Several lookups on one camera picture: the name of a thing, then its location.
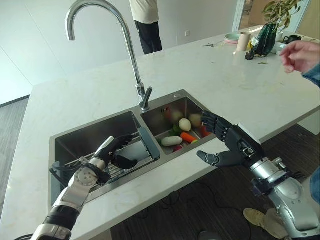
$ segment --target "beige shoe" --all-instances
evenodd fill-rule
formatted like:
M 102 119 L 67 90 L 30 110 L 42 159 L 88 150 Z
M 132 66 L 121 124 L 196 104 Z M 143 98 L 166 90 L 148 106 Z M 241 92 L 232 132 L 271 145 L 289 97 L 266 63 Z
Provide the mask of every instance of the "beige shoe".
M 246 208 L 245 210 L 243 210 L 243 215 L 249 223 L 265 229 L 265 215 L 262 212 L 252 208 Z
M 251 224 L 263 228 L 276 239 L 283 239 L 288 236 L 282 220 L 278 217 L 275 209 L 269 209 L 267 214 L 264 215 L 258 210 L 246 208 L 243 210 L 243 215 Z

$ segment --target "denim sleeve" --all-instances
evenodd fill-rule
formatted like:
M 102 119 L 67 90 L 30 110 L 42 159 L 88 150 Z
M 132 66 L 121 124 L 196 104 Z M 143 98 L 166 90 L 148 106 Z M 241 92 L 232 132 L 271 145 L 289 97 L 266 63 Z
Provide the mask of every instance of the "denim sleeve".
M 302 76 L 320 88 L 320 62 L 309 71 L 303 73 Z
M 310 192 L 313 200 L 320 204 L 320 167 L 311 175 Z

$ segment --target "kitchen island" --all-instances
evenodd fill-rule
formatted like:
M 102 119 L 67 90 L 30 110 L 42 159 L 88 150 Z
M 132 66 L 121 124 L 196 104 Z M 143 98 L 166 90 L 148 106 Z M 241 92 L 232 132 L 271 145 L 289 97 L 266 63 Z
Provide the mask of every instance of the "kitchen island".
M 284 73 L 280 57 L 247 61 L 224 35 L 137 59 L 150 100 L 185 89 L 212 112 L 239 122 L 264 142 L 320 107 L 319 88 L 301 74 Z M 214 47 L 203 46 L 216 43 Z M 81 72 L 33 88 L 8 182 L 0 239 L 31 234 L 49 209 L 51 136 L 138 104 L 129 60 Z M 88 240 L 214 170 L 197 156 L 226 151 L 213 139 L 86 204 L 72 231 Z

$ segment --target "sink basin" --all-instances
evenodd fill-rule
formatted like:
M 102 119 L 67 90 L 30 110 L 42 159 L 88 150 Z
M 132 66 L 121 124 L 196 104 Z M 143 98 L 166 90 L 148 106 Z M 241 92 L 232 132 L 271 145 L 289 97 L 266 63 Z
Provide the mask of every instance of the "sink basin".
M 185 90 L 152 100 L 149 106 L 150 109 L 145 112 L 136 106 L 50 138 L 49 165 L 54 166 L 49 177 L 50 206 L 68 185 L 77 167 L 88 162 L 110 136 L 133 134 L 131 143 L 120 149 L 118 154 L 131 160 L 137 159 L 138 164 L 123 170 L 110 163 L 105 172 L 111 175 L 111 179 L 103 186 L 92 188 L 87 202 L 215 138 L 214 134 L 203 136 L 200 126 L 192 126 L 189 134 L 198 141 L 193 144 L 183 142 L 183 148 L 173 152 L 173 147 L 161 146 L 157 140 L 170 136 L 173 125 L 181 118 L 201 115 L 207 108 Z
M 189 97 L 179 97 L 179 95 L 178 97 L 177 95 L 175 97 L 178 98 L 178 100 L 168 103 L 157 100 L 158 104 L 162 104 L 161 106 L 141 114 L 142 119 L 158 142 L 161 142 L 161 139 L 165 137 L 174 135 L 173 125 L 178 126 L 180 119 L 188 119 L 190 115 L 198 115 L 200 117 L 203 112 L 204 107 L 202 106 L 201 108 Z M 188 134 L 192 135 L 197 140 L 202 139 L 204 136 L 201 134 L 201 127 L 202 126 L 200 125 L 192 125 L 191 131 L 189 131 Z M 191 146 L 187 145 L 186 142 L 184 142 L 183 145 L 190 150 Z M 160 147 L 166 155 L 173 153 L 173 146 Z

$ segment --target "white shirt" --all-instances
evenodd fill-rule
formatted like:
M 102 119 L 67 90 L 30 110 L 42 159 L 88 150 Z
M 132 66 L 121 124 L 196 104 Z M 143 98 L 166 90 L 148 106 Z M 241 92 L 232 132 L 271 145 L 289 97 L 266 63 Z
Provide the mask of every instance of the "white shirt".
M 143 24 L 159 21 L 157 0 L 130 0 L 133 20 Z

